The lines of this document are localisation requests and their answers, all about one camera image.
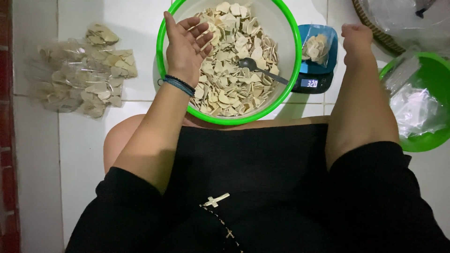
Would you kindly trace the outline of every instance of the spoon handle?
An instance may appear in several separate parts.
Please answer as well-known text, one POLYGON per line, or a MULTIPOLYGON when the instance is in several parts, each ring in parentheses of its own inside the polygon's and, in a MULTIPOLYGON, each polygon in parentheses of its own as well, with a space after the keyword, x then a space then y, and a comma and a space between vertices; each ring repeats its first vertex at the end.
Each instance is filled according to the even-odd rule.
POLYGON ((262 70, 262 69, 260 69, 260 68, 256 68, 256 69, 257 69, 259 72, 262 72, 262 73, 264 73, 265 75, 270 76, 271 78, 275 79, 275 81, 278 81, 278 82, 280 82, 280 83, 282 83, 282 84, 284 84, 284 85, 288 85, 288 83, 289 83, 289 80, 286 80, 286 79, 284 79, 284 78, 282 78, 282 77, 280 77, 280 76, 277 76, 277 75, 275 75, 275 74, 272 74, 272 73, 270 73, 269 71, 262 70))

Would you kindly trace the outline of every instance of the black shirt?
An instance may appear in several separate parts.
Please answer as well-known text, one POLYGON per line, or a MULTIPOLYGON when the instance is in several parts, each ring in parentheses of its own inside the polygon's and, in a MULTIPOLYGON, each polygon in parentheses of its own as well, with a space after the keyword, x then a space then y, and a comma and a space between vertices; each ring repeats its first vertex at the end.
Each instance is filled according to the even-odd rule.
POLYGON ((66 252, 450 252, 399 145, 359 147, 327 173, 326 130, 183 127, 166 193, 112 167, 66 252))

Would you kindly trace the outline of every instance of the black bracelet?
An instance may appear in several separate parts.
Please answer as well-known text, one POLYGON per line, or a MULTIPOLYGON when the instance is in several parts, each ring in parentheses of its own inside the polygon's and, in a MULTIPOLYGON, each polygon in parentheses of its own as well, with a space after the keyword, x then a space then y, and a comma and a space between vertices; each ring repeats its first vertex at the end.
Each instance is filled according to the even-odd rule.
POLYGON ((182 80, 180 80, 180 79, 178 79, 178 78, 176 78, 176 77, 174 77, 174 76, 171 76, 171 75, 165 75, 164 77, 165 77, 165 78, 170 78, 170 79, 177 80, 179 83, 181 83, 181 84, 182 84, 183 86, 185 86, 188 90, 190 90, 192 93, 195 94, 195 89, 194 89, 192 86, 190 86, 189 84, 187 84, 186 82, 184 82, 184 81, 182 81, 182 80))

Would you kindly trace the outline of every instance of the open palm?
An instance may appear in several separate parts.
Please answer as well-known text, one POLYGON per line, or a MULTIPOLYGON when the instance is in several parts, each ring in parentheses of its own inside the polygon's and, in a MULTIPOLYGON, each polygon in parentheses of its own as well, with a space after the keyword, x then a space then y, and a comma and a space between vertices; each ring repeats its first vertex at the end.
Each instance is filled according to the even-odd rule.
POLYGON ((164 12, 164 18, 169 38, 166 52, 169 65, 167 73, 196 87, 200 78, 200 67, 211 52, 212 45, 208 45, 204 50, 201 48, 213 38, 213 34, 208 32, 201 36, 209 26, 207 23, 199 24, 200 18, 197 17, 187 18, 178 24, 168 12, 164 12))

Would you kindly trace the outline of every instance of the red brick wall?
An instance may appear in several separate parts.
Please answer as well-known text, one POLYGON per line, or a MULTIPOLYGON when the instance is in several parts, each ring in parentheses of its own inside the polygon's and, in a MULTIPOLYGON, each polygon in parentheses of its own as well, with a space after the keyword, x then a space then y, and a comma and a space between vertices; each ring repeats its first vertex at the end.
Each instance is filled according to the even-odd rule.
POLYGON ((11 2, 12 0, 0 0, 0 190, 3 200, 0 204, 0 253, 20 252, 12 108, 11 2))

